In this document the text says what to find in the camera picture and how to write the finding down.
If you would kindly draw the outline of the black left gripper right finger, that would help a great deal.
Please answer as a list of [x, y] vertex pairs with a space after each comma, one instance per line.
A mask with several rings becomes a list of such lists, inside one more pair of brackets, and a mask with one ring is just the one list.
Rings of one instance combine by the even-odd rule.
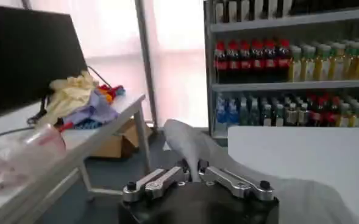
[[254, 195], [260, 201], [274, 199], [274, 189], [268, 181], [241, 177], [227, 169], [210, 166], [209, 162], [203, 159], [198, 161], [197, 169], [201, 180], [222, 185], [234, 197], [247, 198]]

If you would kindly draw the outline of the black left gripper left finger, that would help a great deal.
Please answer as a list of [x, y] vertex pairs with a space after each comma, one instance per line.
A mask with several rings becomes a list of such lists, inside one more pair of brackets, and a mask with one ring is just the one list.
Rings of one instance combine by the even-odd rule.
[[179, 160], [172, 168], [155, 169], [138, 181], [130, 181], [123, 188], [123, 201], [135, 203], [143, 197], [155, 200], [164, 196], [173, 184], [186, 183], [190, 177], [187, 162]]

